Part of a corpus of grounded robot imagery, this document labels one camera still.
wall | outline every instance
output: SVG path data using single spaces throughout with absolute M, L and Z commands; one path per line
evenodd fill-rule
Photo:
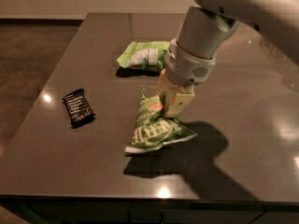
M 186 12 L 192 0 L 0 0 L 0 18 L 84 19 L 88 12 Z

black object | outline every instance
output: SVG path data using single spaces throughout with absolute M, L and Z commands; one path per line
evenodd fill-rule
M 80 127 L 94 120 L 95 114 L 84 96 L 83 89 L 67 94 L 63 101 L 71 118 L 73 128 Z

snack bag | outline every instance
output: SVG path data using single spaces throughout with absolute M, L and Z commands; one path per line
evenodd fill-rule
M 179 123 L 178 119 L 161 118 L 163 104 L 160 96 L 148 98 L 142 92 L 139 112 L 131 145 L 126 147 L 126 156 L 147 153 L 176 142 L 188 141 L 197 134 Z
M 160 72 L 164 69 L 164 55 L 168 47 L 169 42 L 166 41 L 133 41 L 117 61 L 123 68 Z

black packet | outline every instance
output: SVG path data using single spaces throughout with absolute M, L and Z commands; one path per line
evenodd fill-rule
M 95 119 L 95 114 L 84 96 L 83 89 L 67 94 L 63 101 L 73 128 L 90 123 Z

chip bag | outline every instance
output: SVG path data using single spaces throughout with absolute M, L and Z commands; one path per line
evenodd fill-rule
M 117 61 L 123 68 L 160 72 L 164 69 L 164 55 L 168 47 L 169 42 L 166 41 L 133 41 Z
M 178 119 L 161 118 L 163 104 L 159 95 L 148 98 L 142 92 L 138 109 L 131 145 L 125 148 L 126 156 L 158 150 L 169 144 L 191 140 L 197 135 L 180 124 Z

